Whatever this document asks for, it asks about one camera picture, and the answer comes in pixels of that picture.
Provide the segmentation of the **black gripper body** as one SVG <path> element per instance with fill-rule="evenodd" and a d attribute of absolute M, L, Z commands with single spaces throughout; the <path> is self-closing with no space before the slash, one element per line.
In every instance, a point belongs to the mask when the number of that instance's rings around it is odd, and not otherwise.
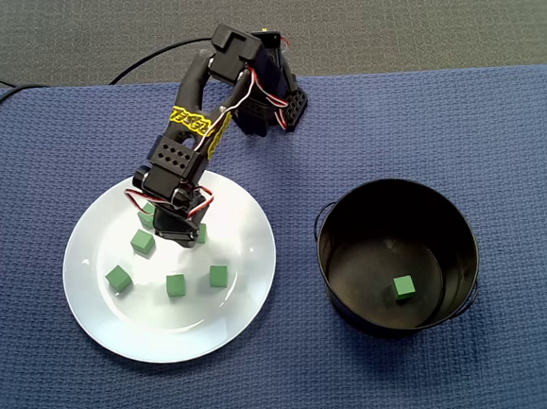
<path fill-rule="evenodd" d="M 177 243 L 181 247 L 191 248 L 197 243 L 199 227 L 207 208 L 202 208 L 192 216 L 189 212 L 198 205 L 206 202 L 201 196 L 192 201 L 168 203 L 156 203 L 153 201 L 153 230 L 156 235 L 164 240 Z"/>

